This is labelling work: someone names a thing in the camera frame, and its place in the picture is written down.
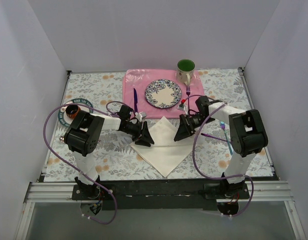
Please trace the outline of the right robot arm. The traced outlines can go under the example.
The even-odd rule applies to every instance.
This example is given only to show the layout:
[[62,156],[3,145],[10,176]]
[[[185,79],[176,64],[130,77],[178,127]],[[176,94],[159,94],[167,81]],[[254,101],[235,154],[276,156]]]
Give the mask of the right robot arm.
[[256,154],[268,145],[259,111],[238,109],[220,100],[210,100],[205,95],[199,96],[195,104],[198,109],[196,114],[179,116],[174,141],[198,137],[206,123],[218,120],[229,126],[230,144],[234,151],[227,169],[221,177],[210,178],[211,182],[203,186],[203,194],[207,199],[231,199],[240,193],[247,196],[247,170]]

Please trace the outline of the white cloth napkin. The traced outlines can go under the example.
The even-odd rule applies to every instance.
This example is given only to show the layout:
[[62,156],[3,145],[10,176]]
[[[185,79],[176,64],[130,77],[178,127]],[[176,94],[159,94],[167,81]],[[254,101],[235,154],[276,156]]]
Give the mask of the white cloth napkin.
[[191,153],[194,137],[174,141],[177,128],[165,117],[150,127],[149,133],[153,145],[147,147],[132,143],[130,146],[163,177],[167,177]]

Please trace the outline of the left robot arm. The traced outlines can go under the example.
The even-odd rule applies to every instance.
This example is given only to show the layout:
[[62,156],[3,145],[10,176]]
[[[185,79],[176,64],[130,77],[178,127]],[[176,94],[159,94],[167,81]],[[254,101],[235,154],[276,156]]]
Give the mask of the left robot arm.
[[149,132],[146,121],[131,118],[133,109],[122,105],[118,117],[105,114],[91,114],[79,106],[71,104],[65,113],[72,118],[65,135],[64,143],[73,152],[76,165],[81,171],[75,182],[79,191],[89,200],[97,199],[101,190],[96,184],[100,181],[93,151],[97,147],[102,131],[120,131],[131,135],[136,145],[151,147],[155,142]]

